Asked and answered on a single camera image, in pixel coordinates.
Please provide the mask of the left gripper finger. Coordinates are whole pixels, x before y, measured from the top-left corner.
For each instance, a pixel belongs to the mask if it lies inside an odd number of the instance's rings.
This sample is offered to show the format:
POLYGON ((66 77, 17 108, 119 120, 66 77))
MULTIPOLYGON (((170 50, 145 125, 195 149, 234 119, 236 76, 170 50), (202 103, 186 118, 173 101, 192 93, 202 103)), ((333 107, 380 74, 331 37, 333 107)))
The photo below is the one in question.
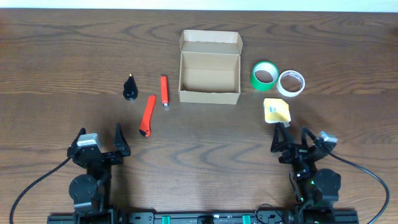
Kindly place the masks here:
POLYGON ((116 124, 115 136, 114 136, 114 146, 118 150, 126 150, 128 148, 128 143, 124 138, 121 126, 119 123, 116 124))
POLYGON ((72 142, 71 145, 70 145, 70 148, 71 148, 71 149, 74 149, 74 148, 77 147, 77 142, 78 142, 80 136, 81 136, 81 135, 84 135, 84 134, 86 134, 86 129, 85 129, 85 128, 81 128, 81 129, 79 130, 79 132, 78 132, 76 138, 73 140, 73 142, 72 142))

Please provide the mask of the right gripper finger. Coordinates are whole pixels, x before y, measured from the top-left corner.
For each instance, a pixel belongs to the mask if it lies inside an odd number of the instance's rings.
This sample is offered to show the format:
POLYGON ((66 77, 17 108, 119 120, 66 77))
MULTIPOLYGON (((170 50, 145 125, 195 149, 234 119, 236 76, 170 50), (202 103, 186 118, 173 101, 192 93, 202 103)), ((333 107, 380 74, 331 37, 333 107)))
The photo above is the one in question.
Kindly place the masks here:
POLYGON ((283 144, 291 143, 292 138, 283 123, 276 123, 274 129, 274 137, 272 146, 281 146, 283 144))
POLYGON ((308 148, 307 137, 309 137, 312 141, 316 140, 316 135, 314 135, 311 130, 307 127, 301 129, 301 143, 305 148, 308 148))

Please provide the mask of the yellow sticky note pad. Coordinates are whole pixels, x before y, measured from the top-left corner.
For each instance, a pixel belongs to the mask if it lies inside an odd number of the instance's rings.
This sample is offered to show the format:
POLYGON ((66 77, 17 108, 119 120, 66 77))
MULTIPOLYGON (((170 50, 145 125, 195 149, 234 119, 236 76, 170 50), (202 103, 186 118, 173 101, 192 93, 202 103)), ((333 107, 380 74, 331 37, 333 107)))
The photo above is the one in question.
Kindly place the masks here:
POLYGON ((266 123, 282 123, 286 128, 290 126, 291 117, 289 105, 279 98, 265 98, 264 120, 266 123))

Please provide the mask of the white tape roll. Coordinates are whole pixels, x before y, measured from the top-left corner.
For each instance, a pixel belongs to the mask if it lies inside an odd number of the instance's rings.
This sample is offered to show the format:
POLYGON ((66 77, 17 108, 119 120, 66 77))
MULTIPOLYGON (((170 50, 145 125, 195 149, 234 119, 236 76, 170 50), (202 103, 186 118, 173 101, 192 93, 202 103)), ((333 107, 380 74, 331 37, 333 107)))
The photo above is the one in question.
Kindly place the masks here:
POLYGON ((286 71, 282 72, 282 73, 280 74, 279 78, 278 78, 278 81, 277 81, 277 89, 278 89, 278 91, 279 91, 282 95, 284 95, 284 96, 286 96, 286 97, 295 97, 295 96, 298 96, 298 95, 304 90, 304 88, 305 88, 305 79, 304 79, 304 77, 303 77, 299 72, 297 72, 297 71, 295 71, 295 70, 286 70, 286 71), (283 79, 284 77, 293 77, 293 78, 295 78, 296 80, 298 80, 298 82, 300 83, 300 89, 297 90, 297 91, 288 91, 288 90, 286 90, 286 89, 282 86, 282 83, 281 83, 281 81, 282 81, 282 79, 283 79))

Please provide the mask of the black cone glue bottle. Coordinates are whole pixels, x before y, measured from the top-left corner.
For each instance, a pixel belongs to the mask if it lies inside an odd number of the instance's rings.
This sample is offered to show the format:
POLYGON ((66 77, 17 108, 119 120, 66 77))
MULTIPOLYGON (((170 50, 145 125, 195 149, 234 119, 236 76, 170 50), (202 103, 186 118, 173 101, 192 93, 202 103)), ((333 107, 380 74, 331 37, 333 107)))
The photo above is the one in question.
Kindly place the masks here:
POLYGON ((123 85, 123 97, 126 100, 135 100, 138 96, 138 89, 133 75, 130 73, 128 79, 123 85))

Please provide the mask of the green tape roll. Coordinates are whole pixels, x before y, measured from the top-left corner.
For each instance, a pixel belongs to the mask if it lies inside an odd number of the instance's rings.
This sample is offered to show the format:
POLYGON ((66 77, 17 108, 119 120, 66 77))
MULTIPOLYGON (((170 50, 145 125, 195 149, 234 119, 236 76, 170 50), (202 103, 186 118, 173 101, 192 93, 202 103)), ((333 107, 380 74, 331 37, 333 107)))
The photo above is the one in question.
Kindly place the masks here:
POLYGON ((254 89, 259 91, 268 91, 275 85, 275 83, 279 79, 279 75, 279 69, 274 63, 270 61, 261 61, 255 64, 255 66, 253 67, 250 82, 254 89), (256 76, 256 72, 258 71, 264 71, 269 73, 272 77, 272 81, 268 83, 260 81, 260 79, 258 79, 258 77, 256 76))

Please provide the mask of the orange lighter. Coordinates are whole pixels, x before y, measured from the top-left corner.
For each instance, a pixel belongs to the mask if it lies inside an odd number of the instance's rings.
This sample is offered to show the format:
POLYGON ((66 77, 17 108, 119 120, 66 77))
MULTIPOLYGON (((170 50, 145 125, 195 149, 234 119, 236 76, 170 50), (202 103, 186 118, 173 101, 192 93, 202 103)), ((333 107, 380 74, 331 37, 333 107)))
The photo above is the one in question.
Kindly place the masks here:
POLYGON ((169 92, 168 92, 168 79, 166 75, 162 75, 160 77, 160 84, 161 84, 161 97, 162 97, 162 104, 164 106, 169 105, 169 92))

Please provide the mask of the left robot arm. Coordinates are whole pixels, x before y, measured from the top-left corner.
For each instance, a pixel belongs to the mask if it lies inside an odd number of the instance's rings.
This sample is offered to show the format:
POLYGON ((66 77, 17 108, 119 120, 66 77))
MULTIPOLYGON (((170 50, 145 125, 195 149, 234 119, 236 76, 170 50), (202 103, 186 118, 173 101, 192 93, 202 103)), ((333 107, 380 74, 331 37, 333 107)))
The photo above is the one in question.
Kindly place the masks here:
POLYGON ((71 181, 68 189, 75 223, 127 223, 126 215, 110 204, 111 168, 122 165, 131 155, 120 124, 116 125, 114 147, 114 151, 102 152, 98 135, 81 128, 68 148, 68 158, 86 170, 71 181))

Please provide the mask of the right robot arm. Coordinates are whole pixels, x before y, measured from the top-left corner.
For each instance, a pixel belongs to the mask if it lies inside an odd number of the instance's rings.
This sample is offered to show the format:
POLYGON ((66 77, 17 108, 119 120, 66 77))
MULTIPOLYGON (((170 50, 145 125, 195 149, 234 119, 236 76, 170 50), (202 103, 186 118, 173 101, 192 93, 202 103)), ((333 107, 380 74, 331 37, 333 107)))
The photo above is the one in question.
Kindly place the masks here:
POLYGON ((290 183, 298 204, 284 212, 284 223, 335 223, 333 204, 338 201, 341 176, 331 169, 317 169, 336 147, 338 139, 322 131, 314 135, 308 128, 301 130, 301 143, 296 143, 283 123, 276 123, 271 152, 279 152, 279 162, 289 164, 290 183))

